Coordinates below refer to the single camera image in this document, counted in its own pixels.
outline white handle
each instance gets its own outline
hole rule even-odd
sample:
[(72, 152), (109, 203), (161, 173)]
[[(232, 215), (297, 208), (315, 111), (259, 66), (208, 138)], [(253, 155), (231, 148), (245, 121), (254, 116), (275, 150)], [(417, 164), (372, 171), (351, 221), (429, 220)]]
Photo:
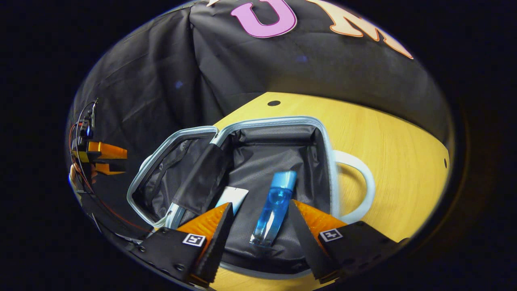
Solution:
[(337, 163), (349, 165), (359, 170), (366, 181), (366, 195), (364, 196), (364, 200), (361, 205), (351, 213), (340, 217), (342, 222), (351, 224), (361, 220), (368, 210), (370, 210), (370, 207), (372, 207), (373, 198), (375, 197), (375, 181), (373, 180), (372, 172), (368, 166), (357, 157), (336, 150), (334, 150), (334, 157)]

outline wooden table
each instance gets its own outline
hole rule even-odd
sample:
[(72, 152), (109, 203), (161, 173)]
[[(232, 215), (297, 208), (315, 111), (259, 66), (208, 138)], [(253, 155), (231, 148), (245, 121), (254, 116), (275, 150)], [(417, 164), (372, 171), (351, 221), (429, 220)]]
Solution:
[[(280, 104), (269, 106), (274, 100)], [(318, 118), (335, 150), (354, 155), (368, 165), (376, 193), (363, 221), (396, 242), (411, 237), (424, 224), (445, 187), (449, 154), (441, 142), (412, 123), (334, 99), (268, 92), (215, 126), (222, 129), (243, 120), (291, 115)], [(344, 215), (361, 203), (366, 185), (359, 171), (339, 167)], [(327, 284), (320, 285), (312, 274), (291, 280), (265, 280), (219, 268), (210, 286), (217, 291), (313, 290)]]

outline blue bottle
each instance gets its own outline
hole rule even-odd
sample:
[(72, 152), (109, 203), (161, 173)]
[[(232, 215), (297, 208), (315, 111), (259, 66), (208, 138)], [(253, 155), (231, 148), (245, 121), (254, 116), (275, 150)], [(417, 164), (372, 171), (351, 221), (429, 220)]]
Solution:
[(273, 244), (287, 212), (295, 183), (295, 171), (275, 173), (250, 243), (265, 247)]

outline pink letter u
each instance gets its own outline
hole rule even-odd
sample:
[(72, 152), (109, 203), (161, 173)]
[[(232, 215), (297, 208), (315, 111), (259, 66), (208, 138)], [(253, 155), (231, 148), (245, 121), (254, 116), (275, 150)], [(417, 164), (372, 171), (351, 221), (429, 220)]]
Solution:
[(278, 21), (271, 25), (263, 25), (251, 10), (252, 3), (242, 4), (233, 9), (231, 15), (237, 17), (240, 25), (251, 36), (267, 38), (278, 36), (292, 30), (296, 25), (296, 15), (284, 0), (260, 0), (268, 2), (278, 15)]

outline blue cap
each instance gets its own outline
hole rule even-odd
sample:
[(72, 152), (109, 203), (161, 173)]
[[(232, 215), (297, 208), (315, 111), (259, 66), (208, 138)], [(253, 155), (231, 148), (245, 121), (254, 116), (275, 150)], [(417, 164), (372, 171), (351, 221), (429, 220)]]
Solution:
[(294, 185), (296, 184), (296, 172), (295, 171), (287, 171), (287, 172), (276, 172), (273, 176), (273, 181), (271, 182), (271, 187), (278, 187), (289, 189), (291, 191), (294, 190)]

